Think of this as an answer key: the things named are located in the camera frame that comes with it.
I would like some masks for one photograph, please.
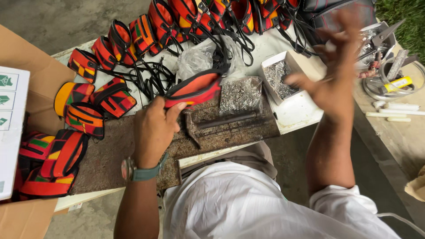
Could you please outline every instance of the concrete floor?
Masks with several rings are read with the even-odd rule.
[[[52,55],[106,34],[112,19],[125,23],[146,13],[150,0],[1,0],[0,24]],[[267,140],[277,182],[288,200],[308,205],[305,154],[315,125]],[[393,212],[411,220],[378,164],[353,131],[351,156],[360,192],[371,197],[379,212]],[[45,239],[112,238],[123,191],[89,202],[81,209],[54,216]],[[402,238],[421,238],[395,219],[384,219]]]

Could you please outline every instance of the green watch strap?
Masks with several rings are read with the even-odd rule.
[[[166,152],[161,160],[159,161],[158,165],[154,168],[144,169],[144,168],[138,168],[133,171],[133,181],[146,181],[149,180],[156,175],[158,175],[159,170],[161,170],[164,167],[164,163],[168,158],[168,152]]]

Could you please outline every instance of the cardboard box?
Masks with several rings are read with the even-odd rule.
[[[2,25],[0,36],[0,66],[30,72],[28,130],[56,135],[64,121],[53,109],[54,97],[63,83],[73,82],[75,72]],[[57,199],[38,199],[0,205],[0,239],[42,239],[56,203]]]
[[[270,83],[267,81],[266,76],[264,75],[264,69],[274,63],[285,60],[291,68],[291,72],[301,72],[307,75],[308,78],[312,81],[318,81],[323,79],[326,75],[326,66],[321,60],[315,59],[316,57],[307,58],[301,54],[298,54],[294,50],[284,51],[277,55],[272,56],[271,58],[263,61],[261,63],[261,77],[264,79],[263,83],[266,87],[267,93],[272,97],[276,105],[280,105],[285,99],[300,93],[298,91],[295,94],[292,94],[284,99],[281,99],[277,92],[271,87]]]

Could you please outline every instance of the person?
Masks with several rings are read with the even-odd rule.
[[[287,84],[306,90],[324,110],[307,152],[310,208],[282,195],[273,180],[276,172],[269,162],[268,148],[262,143],[257,149],[239,155],[235,151],[226,160],[192,170],[180,186],[167,189],[164,238],[399,238],[375,215],[375,203],[360,195],[355,184],[350,158],[351,91],[360,28],[350,12],[339,11],[336,19],[342,33],[318,30],[336,46],[332,52],[324,46],[315,48],[327,58],[325,79],[313,83],[303,74],[286,79]],[[180,130],[176,119],[185,106],[180,103],[165,112],[164,99],[156,97],[146,110],[137,112],[133,158],[139,168],[158,164],[173,134]],[[263,153],[256,153],[259,148]],[[156,197],[155,177],[129,182],[114,237],[158,238]]]

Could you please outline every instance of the white shirt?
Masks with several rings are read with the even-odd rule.
[[[289,202],[263,172],[233,162],[201,168],[167,189],[164,238],[399,238],[359,193],[328,186],[310,208]]]

